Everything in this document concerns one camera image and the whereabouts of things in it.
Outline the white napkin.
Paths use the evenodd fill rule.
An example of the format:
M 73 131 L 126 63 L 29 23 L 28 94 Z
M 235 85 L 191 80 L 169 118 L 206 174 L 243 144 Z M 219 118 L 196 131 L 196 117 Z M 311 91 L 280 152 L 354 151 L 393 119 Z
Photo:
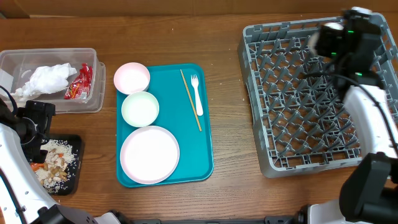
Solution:
M 18 101 L 33 100 L 43 94 L 53 94 L 65 90 L 68 77 L 77 73 L 76 68 L 69 63 L 58 64 L 52 67 L 38 67 L 28 82 L 18 88 L 11 96 Z

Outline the red snack wrapper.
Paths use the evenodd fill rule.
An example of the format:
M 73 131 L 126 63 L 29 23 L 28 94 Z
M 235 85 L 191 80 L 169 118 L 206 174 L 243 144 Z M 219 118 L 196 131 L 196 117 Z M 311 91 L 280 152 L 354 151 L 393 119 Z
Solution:
M 85 100 L 90 94 L 93 79 L 93 68 L 87 63 L 82 64 L 80 74 L 71 82 L 65 93 L 65 100 Z

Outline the light green bowl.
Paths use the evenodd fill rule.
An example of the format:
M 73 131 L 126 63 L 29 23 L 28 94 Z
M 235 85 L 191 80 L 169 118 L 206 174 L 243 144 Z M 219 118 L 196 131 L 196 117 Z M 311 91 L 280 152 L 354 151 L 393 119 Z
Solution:
M 136 128 L 152 124 L 157 119 L 159 111 L 157 98 L 146 91 L 128 95 L 121 106 L 121 114 L 125 122 Z

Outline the white cup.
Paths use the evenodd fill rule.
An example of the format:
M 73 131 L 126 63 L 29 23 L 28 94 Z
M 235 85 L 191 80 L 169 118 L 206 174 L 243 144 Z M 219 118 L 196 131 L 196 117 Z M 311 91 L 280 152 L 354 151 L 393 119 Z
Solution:
M 308 39 L 308 48 L 310 52 L 314 55 L 318 55 L 317 44 L 320 38 L 319 32 L 316 32 L 310 36 Z

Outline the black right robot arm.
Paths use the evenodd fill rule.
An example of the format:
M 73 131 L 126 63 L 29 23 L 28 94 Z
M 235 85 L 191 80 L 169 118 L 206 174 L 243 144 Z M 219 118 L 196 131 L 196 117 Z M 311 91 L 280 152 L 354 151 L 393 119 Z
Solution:
M 397 223 L 397 128 L 379 75 L 371 70 L 380 28 L 329 22 L 308 41 L 310 51 L 334 66 L 323 75 L 333 80 L 356 130 L 362 161 L 336 200 L 311 205 L 307 223 Z

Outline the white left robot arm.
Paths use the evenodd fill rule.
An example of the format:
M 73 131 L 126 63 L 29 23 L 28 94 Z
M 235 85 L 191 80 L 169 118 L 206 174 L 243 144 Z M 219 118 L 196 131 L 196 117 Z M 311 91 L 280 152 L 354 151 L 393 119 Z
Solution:
M 26 155 L 44 158 L 55 105 L 27 101 L 9 109 L 1 103 L 1 208 L 8 223 L 130 223 L 111 210 L 100 217 L 57 203 L 43 188 Z

